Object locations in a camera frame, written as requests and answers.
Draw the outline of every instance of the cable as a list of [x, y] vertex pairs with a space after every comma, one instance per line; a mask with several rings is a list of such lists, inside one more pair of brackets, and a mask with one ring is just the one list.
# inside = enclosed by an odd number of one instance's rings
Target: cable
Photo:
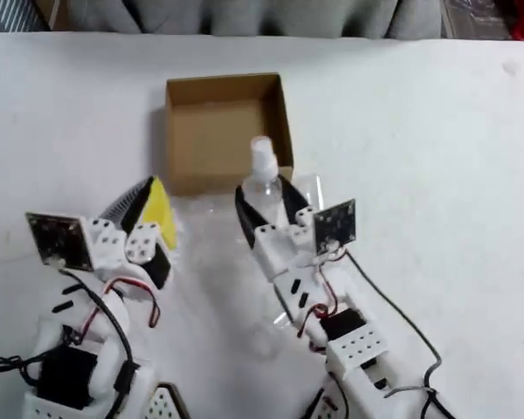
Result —
[[[340, 260], [345, 256], [345, 253], [341, 255], [338, 259], [332, 259], [332, 261]], [[313, 306], [311, 306], [308, 311], [307, 315], [305, 316], [305, 319], [303, 320], [303, 323], [301, 327], [299, 328], [299, 331], [297, 332], [297, 337], [300, 339], [303, 336], [303, 333], [305, 332], [305, 328], [307, 327], [308, 318], [312, 313], [314, 313], [314, 316], [316, 316], [317, 319], [325, 319], [326, 317], [334, 316], [338, 312], [338, 297], [334, 292], [334, 288], [330, 285], [328, 282], [328, 279], [326, 278], [326, 275], [324, 275], [324, 271], [322, 270], [322, 265], [319, 264], [317, 269], [319, 274], [322, 276], [322, 280], [324, 281], [325, 286], [328, 288], [328, 291], [330, 292], [330, 295], [332, 296], [332, 300], [334, 301], [334, 309], [330, 312], [330, 307], [328, 307], [326, 304], [323, 303], [316, 303]], [[313, 342], [308, 343], [308, 348], [311, 352], [316, 352], [317, 354], [323, 354], [326, 351], [325, 347], [317, 347]]]
[[27, 360], [22, 359], [21, 356], [18, 356], [18, 355], [14, 355], [8, 358], [4, 358], [3, 356], [0, 356], [0, 373], [6, 373], [6, 372], [13, 371], [14, 369], [16, 369], [17, 371], [19, 371], [19, 374], [22, 376], [22, 378], [24, 379], [25, 383], [28, 386], [35, 387], [38, 384], [38, 380], [35, 380], [33, 377], [29, 375], [29, 373], [27, 372], [27, 368], [35, 362], [44, 361], [47, 356], [56, 352], [62, 346], [70, 345], [71, 343], [72, 343], [72, 336], [66, 332], [66, 328], [65, 328], [62, 333], [62, 343], [60, 343], [56, 347], [53, 347], [47, 351], [44, 351], [43, 353], [39, 355], [35, 355]]
[[[155, 295], [151, 291], [151, 288], [148, 286], [148, 284], [140, 281], [139, 279], [135, 279], [135, 278], [118, 277], [118, 278], [114, 278], [114, 279], [107, 281], [107, 285], [105, 286], [105, 291], [103, 292], [103, 294], [109, 293], [114, 288], [116, 283], [118, 282], [122, 282], [124, 284], [128, 284], [128, 285], [132, 285], [132, 286], [141, 288], [142, 290], [146, 291], [149, 294], [149, 296], [151, 297], [151, 302], [153, 306], [151, 309], [151, 314], [149, 315], [148, 326], [150, 328], [156, 327], [157, 322], [159, 321], [159, 318], [161, 317], [161, 308], [159, 307], [159, 304], [157, 303], [157, 299], [155, 298]], [[87, 318], [86, 322], [84, 323], [84, 326], [81, 328], [79, 343], [81, 343], [81, 341], [86, 337], [87, 332], [89, 331], [89, 328], [91, 324], [93, 323], [95, 316], [97, 316], [98, 312], [99, 312], [99, 309], [95, 308], [92, 311], [92, 313], [89, 315], [89, 317]]]
[[[424, 387], [431, 388], [431, 375], [443, 363], [443, 359], [441, 358], [437, 349], [427, 339], [427, 337], [424, 335], [421, 329], [419, 329], [419, 327], [407, 316], [407, 314], [404, 313], [403, 310], [394, 301], [388, 298], [386, 294], [384, 294], [384, 292], [378, 287], [378, 285], [375, 284], [375, 282], [369, 277], [369, 275], [367, 275], [367, 273], [363, 270], [363, 268], [357, 263], [357, 261], [355, 260], [351, 252], [347, 249], [346, 249], [346, 255], [348, 256], [349, 260], [351, 260], [351, 263], [355, 266], [355, 268], [359, 271], [363, 279], [365, 279], [369, 283], [369, 285], [376, 291], [376, 293], [380, 295], [408, 323], [408, 325], [411, 326], [411, 328], [415, 331], [415, 333], [417, 333], [417, 335], [421, 338], [424, 344], [432, 352], [433, 356], [435, 357], [435, 362], [429, 368], [427, 368], [424, 374], [424, 379], [423, 379]], [[456, 419], [456, 417], [452, 413], [450, 413], [448, 409], [445, 406], [443, 406], [443, 404], [437, 398], [436, 390], [431, 391], [429, 395], [427, 396], [427, 401], [425, 402], [425, 405], [423, 406], [423, 409], [421, 411], [421, 416], [420, 416], [421, 419], [425, 419], [425, 415], [431, 404], [433, 404], [447, 419]]]
[[[99, 309], [107, 316], [107, 318], [113, 325], [115, 332], [119, 335], [119, 338], [121, 339], [122, 346], [124, 347], [124, 352], [126, 352], [128, 365], [130, 367], [134, 365], [134, 358], [132, 356], [132, 348], [130, 347], [128, 338], [126, 334], [124, 333], [124, 331], [122, 330], [121, 324], [116, 319], [116, 317], [114, 317], [113, 312], [111, 312], [111, 310], [107, 307], [107, 304], [105, 304], [105, 301], [103, 301], [101, 297], [97, 295], [96, 292], [92, 291], [79, 277], [77, 277], [73, 273], [66, 271], [64, 269], [59, 269], [59, 272], [62, 275], [65, 275], [75, 280], [82, 287], [82, 289], [86, 292], [87, 296], [92, 300], [92, 302], [95, 303], [97, 307], [99, 307]], [[105, 419], [113, 419], [116, 416], [116, 414], [118, 413], [118, 410], [121, 408], [122, 402], [124, 401], [125, 395], [130, 392], [130, 386], [132, 385], [132, 378], [133, 378], [132, 373], [125, 374], [125, 377], [122, 379], [121, 391], [119, 391], [118, 395], [114, 399], [113, 406], [108, 411], [107, 416], [105, 416]]]
[[330, 377], [332, 377], [332, 380], [335, 381], [336, 386], [338, 386], [338, 389], [341, 393], [341, 398], [343, 399], [343, 404], [346, 407], [346, 414], [344, 416], [345, 419], [349, 418], [349, 403], [348, 403], [348, 397], [346, 396], [346, 393], [343, 391], [343, 388], [341, 387], [340, 381], [338, 380], [338, 377], [335, 376], [334, 373], [330, 372]]

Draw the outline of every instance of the yellow sponge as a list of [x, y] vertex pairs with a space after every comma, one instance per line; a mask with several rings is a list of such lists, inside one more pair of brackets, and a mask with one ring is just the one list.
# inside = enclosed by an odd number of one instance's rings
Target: yellow sponge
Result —
[[149, 190], [149, 197], [141, 213], [143, 223], [158, 223], [161, 226], [163, 241], [171, 250], [176, 249], [176, 227], [169, 196], [162, 182], [156, 176]]

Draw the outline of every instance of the black wire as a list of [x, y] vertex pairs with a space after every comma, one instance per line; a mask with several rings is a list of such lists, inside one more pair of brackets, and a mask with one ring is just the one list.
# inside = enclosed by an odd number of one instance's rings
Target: black wire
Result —
[[[62, 275], [70, 277], [74, 279], [76, 282], [78, 282], [78, 284], [81, 285], [82, 289], [86, 292], [87, 296], [92, 300], [92, 302], [95, 303], [95, 305], [97, 305], [97, 307], [99, 307], [99, 309], [107, 316], [107, 318], [113, 325], [115, 332], [119, 335], [119, 338], [121, 339], [122, 346], [124, 347], [124, 351], [126, 352], [128, 365], [132, 366], [134, 364], [134, 358], [132, 357], [132, 348], [130, 347], [128, 338], [126, 337], [126, 334], [124, 334], [121, 324], [118, 322], [116, 317], [114, 317], [114, 314], [107, 307], [107, 304], [105, 304], [105, 301], [103, 301], [103, 299], [99, 295], [97, 295], [96, 292], [93, 292], [86, 284], [84, 284], [84, 282], [80, 278], [78, 278], [73, 273], [65, 271], [64, 269], [59, 269], [59, 272]], [[118, 413], [118, 410], [121, 408], [122, 402], [124, 401], [125, 395], [130, 392], [132, 378], [132, 373], [125, 374], [125, 377], [122, 381], [121, 391], [119, 391], [118, 395], [116, 396], [116, 399], [114, 399], [113, 406], [107, 413], [107, 416], [105, 416], [105, 419], [113, 419], [114, 416]]]
[[0, 356], [0, 373], [6, 373], [16, 369], [28, 386], [35, 387], [38, 384], [38, 380], [35, 380], [33, 377], [29, 375], [29, 373], [27, 372], [27, 368], [35, 362], [44, 361], [47, 356], [49, 356], [53, 352], [56, 352], [62, 346], [69, 345], [70, 343], [72, 343], [72, 336], [68, 334], [66, 330], [64, 330], [62, 335], [62, 343], [60, 345], [58, 345], [57, 347], [53, 347], [52, 349], [49, 349], [47, 351], [44, 351], [39, 355], [35, 355], [27, 360], [22, 359], [22, 357], [18, 355], [14, 355], [8, 358]]
[[[429, 348], [429, 350], [432, 352], [433, 356], [435, 357], [435, 362], [427, 368], [424, 374], [424, 386], [427, 388], [431, 387], [431, 375], [433, 372], [441, 366], [443, 363], [443, 359], [440, 356], [440, 353], [438, 350], [433, 346], [433, 344], [427, 339], [427, 337], [424, 335], [424, 333], [419, 329], [419, 327], [407, 316], [406, 313], [403, 312], [403, 310], [394, 302], [392, 301], [384, 292], [378, 287], [378, 285], [375, 284], [375, 282], [367, 275], [367, 273], [363, 270], [363, 268], [357, 263], [353, 255], [349, 250], [346, 249], [346, 254], [348, 255], [349, 260], [351, 260], [351, 263], [355, 266], [355, 268], [359, 271], [363, 279], [365, 279], [369, 285], [376, 291], [378, 295], [380, 295], [396, 312], [408, 323], [408, 325], [411, 326], [411, 328], [417, 333], [417, 335], [421, 338], [421, 340], [424, 342], [424, 344]], [[429, 406], [433, 404], [447, 419], [456, 419], [456, 417], [448, 411], [448, 409], [443, 406], [443, 404], [440, 402], [440, 400], [437, 398], [437, 392], [430, 392], [427, 396], [427, 401], [425, 402], [425, 405], [423, 406], [423, 409], [421, 411], [421, 419], [425, 419], [425, 415], [427, 413], [427, 410]]]
[[346, 396], [345, 392], [343, 391], [343, 388], [341, 387], [341, 384], [340, 384], [340, 381], [338, 380], [338, 377], [336, 377], [334, 373], [329, 373], [329, 374], [330, 374], [330, 377], [332, 377], [332, 380], [335, 381], [335, 384], [336, 384], [336, 386], [338, 386], [338, 389], [340, 390], [341, 398], [343, 399], [343, 404], [346, 407], [346, 414], [345, 414], [344, 417], [345, 417], [345, 419], [348, 419], [349, 418], [348, 397]]

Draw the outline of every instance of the red wire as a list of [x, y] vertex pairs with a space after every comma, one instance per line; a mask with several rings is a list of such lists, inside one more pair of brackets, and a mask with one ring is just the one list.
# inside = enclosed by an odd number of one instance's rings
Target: red wire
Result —
[[[346, 255], [346, 252], [344, 252], [340, 257], [337, 259], [331, 259], [331, 262], [338, 261], [342, 259]], [[324, 271], [322, 270], [322, 265], [318, 266], [318, 272], [322, 276], [322, 279], [324, 280], [324, 284], [330, 291], [330, 294], [332, 295], [332, 300], [334, 301], [334, 309], [330, 312], [329, 307], [326, 304], [322, 303], [316, 303], [315, 305], [311, 306], [308, 311], [307, 315], [305, 316], [305, 319], [303, 320], [303, 324], [301, 325], [299, 331], [297, 332], [297, 337], [301, 338], [303, 336], [303, 333], [305, 332], [305, 328], [307, 327], [308, 318], [312, 313], [314, 313], [314, 316], [317, 319], [325, 319], [326, 317], [334, 316], [338, 312], [338, 296], [334, 292], [334, 288], [332, 288], [332, 285], [329, 283], [328, 279], [326, 278], [326, 275], [324, 275]], [[316, 352], [318, 354], [321, 354], [326, 350], [325, 347], [317, 347], [313, 342], [309, 342], [308, 344], [309, 349], [312, 352]]]
[[[149, 288], [149, 286], [147, 284], [144, 284], [143, 282], [141, 282], [139, 280], [132, 279], [132, 278], [118, 277], [118, 278], [115, 278], [115, 279], [113, 279], [112, 281], [110, 281], [108, 283], [108, 286], [105, 289], [105, 291], [103, 292], [103, 295], [108, 294], [114, 288], [114, 285], [116, 283], [118, 283], [118, 282], [122, 282], [124, 284], [136, 286], [136, 287], [141, 288], [142, 290], [146, 291], [149, 294], [149, 296], [151, 297], [151, 301], [152, 301], [153, 306], [152, 306], [152, 309], [151, 309], [151, 314], [149, 315], [148, 326], [151, 327], [151, 328], [156, 327], [157, 326], [157, 322], [159, 321], [159, 318], [161, 317], [161, 309], [159, 308], [159, 305], [157, 304], [157, 299], [155, 298], [155, 295], [151, 291], [151, 288]], [[93, 310], [93, 312], [91, 313], [91, 315], [87, 318], [86, 323], [84, 323], [84, 326], [81, 329], [80, 338], [79, 338], [80, 341], [82, 341], [86, 337], [87, 332], [89, 331], [89, 327], [93, 323], [93, 320], [97, 316], [98, 312], [99, 312], [99, 308], [95, 308]]]

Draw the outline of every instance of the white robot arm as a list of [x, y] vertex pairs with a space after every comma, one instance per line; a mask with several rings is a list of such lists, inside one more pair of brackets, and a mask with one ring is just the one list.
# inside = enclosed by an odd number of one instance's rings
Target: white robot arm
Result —
[[[31, 386], [24, 419], [189, 417], [176, 387], [158, 382], [152, 361], [133, 356], [139, 342], [132, 341], [126, 299], [151, 300], [147, 324], [155, 327], [156, 298], [170, 270], [159, 224], [140, 221], [154, 181], [131, 189], [105, 217], [26, 215], [43, 263], [72, 284], [62, 291], [63, 302], [39, 316], [32, 357], [0, 357], [0, 372], [17, 369]], [[101, 282], [90, 286], [72, 271]]]
[[355, 239], [355, 201], [315, 213], [281, 177], [289, 225], [269, 224], [237, 187], [238, 220], [248, 244], [287, 317], [325, 354], [330, 380], [303, 419], [400, 417], [396, 369], [388, 342], [342, 263]]

